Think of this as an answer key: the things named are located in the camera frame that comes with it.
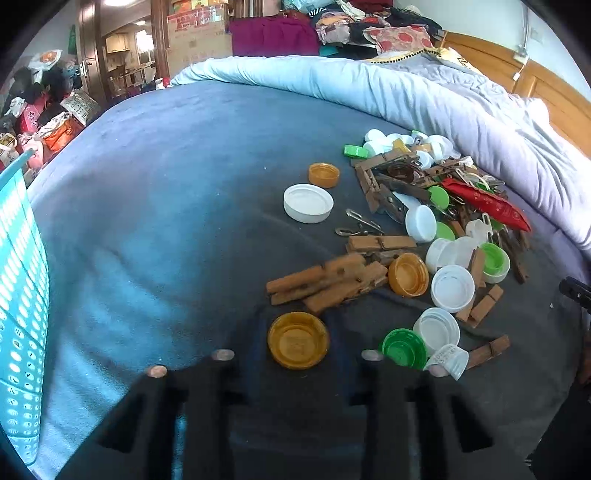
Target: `turquoise laundry basket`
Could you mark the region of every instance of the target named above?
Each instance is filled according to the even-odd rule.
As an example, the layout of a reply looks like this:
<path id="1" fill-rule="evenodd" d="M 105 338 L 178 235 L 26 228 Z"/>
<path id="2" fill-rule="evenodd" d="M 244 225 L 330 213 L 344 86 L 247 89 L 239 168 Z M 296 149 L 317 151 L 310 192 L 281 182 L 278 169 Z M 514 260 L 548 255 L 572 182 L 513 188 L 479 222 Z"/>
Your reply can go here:
<path id="1" fill-rule="evenodd" d="M 26 465 L 37 457 L 49 311 L 46 253 L 21 171 L 31 154 L 0 174 L 0 425 Z"/>

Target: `blue bed sheet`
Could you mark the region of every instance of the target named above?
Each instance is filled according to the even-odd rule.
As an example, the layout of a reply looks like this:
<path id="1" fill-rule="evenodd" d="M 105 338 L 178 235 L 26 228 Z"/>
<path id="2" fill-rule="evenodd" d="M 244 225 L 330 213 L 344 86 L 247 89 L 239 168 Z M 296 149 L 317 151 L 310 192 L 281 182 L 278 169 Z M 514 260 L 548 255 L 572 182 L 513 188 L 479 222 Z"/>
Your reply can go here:
<path id="1" fill-rule="evenodd" d="M 268 280 L 345 253 L 334 233 L 355 226 L 345 209 L 369 212 L 341 151 L 370 128 L 403 132 L 295 93 L 203 81 L 120 103 L 44 169 L 30 188 L 51 283 L 39 478 L 55 477 L 146 366 L 185 367 L 227 346 L 268 305 Z M 330 191 L 335 207 L 325 222 L 303 225 L 283 211 L 282 193 L 307 182 L 317 161 L 341 170 Z M 534 224 L 544 221 L 528 213 Z M 402 233 L 385 216 L 375 220 Z M 460 379 L 523 456 L 566 397 L 581 339 L 579 311 L 557 286 L 565 271 L 584 275 L 584 263 L 572 246 L 573 260 L 560 263 L 546 240 L 534 235 L 530 281 L 508 278 L 485 320 L 509 334 L 511 348 Z M 283 311 L 267 307 L 264 322 Z M 418 316 L 373 295 L 339 313 L 366 348 Z M 468 335 L 460 343 L 481 344 Z M 294 388 L 306 388 L 301 382 Z M 238 468 L 239 478 L 273 478 L 271 450 L 289 478 L 327 471 L 310 465 L 358 477 L 362 415 L 338 397 L 320 414 L 328 404 L 313 399 L 308 418 L 323 421 L 294 421 L 281 406 L 235 413 L 233 444 L 260 459 Z M 309 461 L 298 462 L 303 457 Z"/>

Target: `orange bottle cap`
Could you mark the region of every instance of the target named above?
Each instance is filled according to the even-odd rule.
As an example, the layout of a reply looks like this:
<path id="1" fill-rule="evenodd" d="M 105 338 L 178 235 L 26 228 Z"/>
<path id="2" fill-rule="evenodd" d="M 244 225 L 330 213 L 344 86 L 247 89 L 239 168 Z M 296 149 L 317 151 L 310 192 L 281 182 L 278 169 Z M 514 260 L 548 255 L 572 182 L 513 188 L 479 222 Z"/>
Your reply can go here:
<path id="1" fill-rule="evenodd" d="M 267 344 L 280 365 L 302 370 L 318 364 L 329 349 L 329 333 L 324 323 L 306 312 L 278 317 L 267 334 Z"/>

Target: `pink bag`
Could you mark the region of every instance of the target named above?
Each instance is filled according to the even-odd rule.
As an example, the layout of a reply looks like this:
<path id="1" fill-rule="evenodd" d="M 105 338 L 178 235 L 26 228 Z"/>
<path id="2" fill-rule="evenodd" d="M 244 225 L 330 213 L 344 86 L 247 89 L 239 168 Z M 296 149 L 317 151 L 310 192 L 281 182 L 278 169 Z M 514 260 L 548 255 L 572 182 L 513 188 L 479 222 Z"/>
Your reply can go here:
<path id="1" fill-rule="evenodd" d="M 47 104 L 47 93 L 43 92 L 41 96 L 35 100 L 35 103 L 32 105 L 27 105 L 23 110 L 20 121 L 19 127 L 21 133 L 29 133 L 33 134 L 37 130 L 39 130 L 39 126 L 37 125 L 37 120 L 39 120 L 39 115 L 43 113 Z"/>

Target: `ceiling light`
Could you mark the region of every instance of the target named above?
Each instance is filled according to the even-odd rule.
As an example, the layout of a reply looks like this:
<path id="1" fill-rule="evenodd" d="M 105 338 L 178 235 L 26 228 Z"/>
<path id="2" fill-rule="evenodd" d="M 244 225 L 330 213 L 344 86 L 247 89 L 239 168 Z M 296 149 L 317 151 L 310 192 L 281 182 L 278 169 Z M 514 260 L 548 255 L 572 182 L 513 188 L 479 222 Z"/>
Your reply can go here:
<path id="1" fill-rule="evenodd" d="M 105 0 L 103 3 L 107 7 L 127 7 L 127 5 L 130 5 L 136 1 L 137 0 Z"/>

